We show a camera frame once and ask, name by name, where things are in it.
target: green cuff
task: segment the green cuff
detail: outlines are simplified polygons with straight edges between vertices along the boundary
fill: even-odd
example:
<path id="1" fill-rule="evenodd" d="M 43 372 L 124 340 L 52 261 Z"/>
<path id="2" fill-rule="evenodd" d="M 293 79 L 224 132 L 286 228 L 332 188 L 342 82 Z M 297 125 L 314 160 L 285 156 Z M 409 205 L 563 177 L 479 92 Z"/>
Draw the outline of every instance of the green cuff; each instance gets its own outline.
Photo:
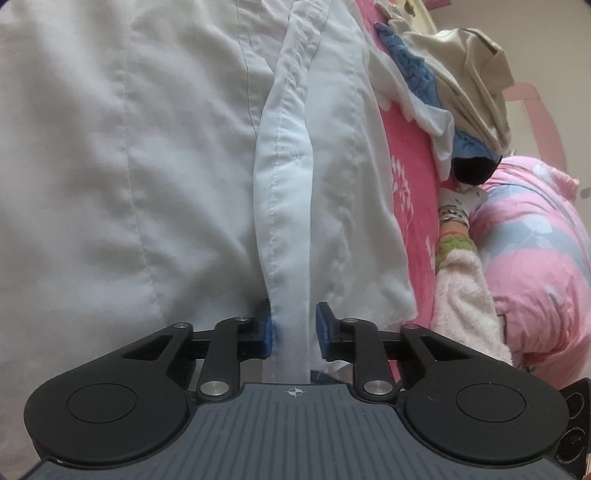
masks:
<path id="1" fill-rule="evenodd" d="M 449 252 L 452 250 L 468 250 L 477 253 L 476 245 L 467 235 L 446 235 L 439 240 L 437 247 L 437 254 L 435 255 L 436 270 L 439 270 L 439 265 L 447 258 Z"/>

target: white fabric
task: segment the white fabric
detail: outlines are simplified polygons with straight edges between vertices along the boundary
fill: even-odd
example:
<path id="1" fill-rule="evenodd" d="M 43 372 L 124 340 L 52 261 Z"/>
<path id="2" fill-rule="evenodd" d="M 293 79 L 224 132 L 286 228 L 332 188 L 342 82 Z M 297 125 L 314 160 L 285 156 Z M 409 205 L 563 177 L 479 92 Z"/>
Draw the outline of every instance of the white fabric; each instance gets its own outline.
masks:
<path id="1" fill-rule="evenodd" d="M 343 0 L 359 25 L 363 19 L 355 0 Z M 431 136 L 433 156 L 440 180 L 449 178 L 452 167 L 452 144 L 454 136 L 453 115 L 440 108 L 427 105 L 413 94 L 402 73 L 390 56 L 380 50 L 371 35 L 363 29 L 369 48 L 369 79 L 378 97 L 385 96 L 400 104 L 402 113 L 409 122 L 416 120 L 418 126 Z"/>
<path id="2" fill-rule="evenodd" d="M 434 332 L 512 365 L 504 321 L 497 317 L 477 252 L 455 249 L 439 265 Z"/>
<path id="3" fill-rule="evenodd" d="M 288 25 L 290 9 L 20 0 L 0 11 L 9 479 L 36 459 L 22 422 L 34 388 L 165 325 L 210 328 L 269 297 L 267 377 L 303 382 L 322 364 L 315 302 L 381 328 L 416 315 L 373 49 L 340 0 L 300 0 Z"/>
<path id="4" fill-rule="evenodd" d="M 488 193 L 472 185 L 462 192 L 440 189 L 437 197 L 439 223 L 450 220 L 463 223 L 470 228 L 470 214 L 488 199 Z"/>

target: metal screw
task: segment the metal screw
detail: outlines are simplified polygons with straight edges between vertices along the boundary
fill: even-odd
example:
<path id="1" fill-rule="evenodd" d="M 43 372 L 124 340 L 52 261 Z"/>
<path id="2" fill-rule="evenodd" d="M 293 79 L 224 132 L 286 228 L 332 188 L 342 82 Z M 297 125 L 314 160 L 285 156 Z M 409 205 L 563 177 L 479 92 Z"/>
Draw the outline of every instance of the metal screw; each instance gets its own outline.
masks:
<path id="1" fill-rule="evenodd" d="M 203 395 L 208 395 L 210 397 L 219 397 L 220 395 L 224 395 L 230 390 L 230 385 L 225 382 L 220 382 L 218 380 L 211 380 L 209 382 L 205 382 L 201 385 L 201 393 Z"/>
<path id="2" fill-rule="evenodd" d="M 370 380 L 363 386 L 363 389 L 370 395 L 387 395 L 394 387 L 384 380 Z"/>

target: black circular cover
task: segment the black circular cover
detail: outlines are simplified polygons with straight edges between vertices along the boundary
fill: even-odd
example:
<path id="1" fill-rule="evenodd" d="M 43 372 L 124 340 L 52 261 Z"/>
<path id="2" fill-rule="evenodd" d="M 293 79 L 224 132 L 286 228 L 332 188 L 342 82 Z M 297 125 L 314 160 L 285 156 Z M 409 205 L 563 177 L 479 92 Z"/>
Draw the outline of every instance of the black circular cover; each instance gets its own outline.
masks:
<path id="1" fill-rule="evenodd" d="M 189 407 L 178 385 L 151 363 L 91 363 L 40 386 L 25 406 L 37 450 L 100 468 L 132 462 L 168 443 Z"/>
<path id="2" fill-rule="evenodd" d="M 409 390 L 405 415 L 416 432 L 454 457 L 509 465 L 550 453 L 568 409 L 547 383 L 479 359 L 437 362 Z"/>

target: floral pink blanket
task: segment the floral pink blanket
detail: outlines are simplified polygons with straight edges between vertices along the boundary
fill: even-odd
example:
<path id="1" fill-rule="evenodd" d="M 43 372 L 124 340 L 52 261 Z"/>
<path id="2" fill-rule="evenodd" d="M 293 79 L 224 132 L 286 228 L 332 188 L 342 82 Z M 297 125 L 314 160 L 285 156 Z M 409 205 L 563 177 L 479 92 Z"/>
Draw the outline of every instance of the floral pink blanket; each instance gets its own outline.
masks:
<path id="1" fill-rule="evenodd" d="M 375 44 L 384 50 L 374 30 L 374 23 L 384 19 L 372 0 L 356 1 L 365 27 Z M 435 288 L 434 250 L 439 236 L 439 179 L 431 139 L 416 122 L 405 120 L 398 104 L 382 106 L 381 114 L 392 161 L 394 213 L 406 244 L 410 280 L 417 299 L 418 317 L 413 322 L 428 327 Z"/>

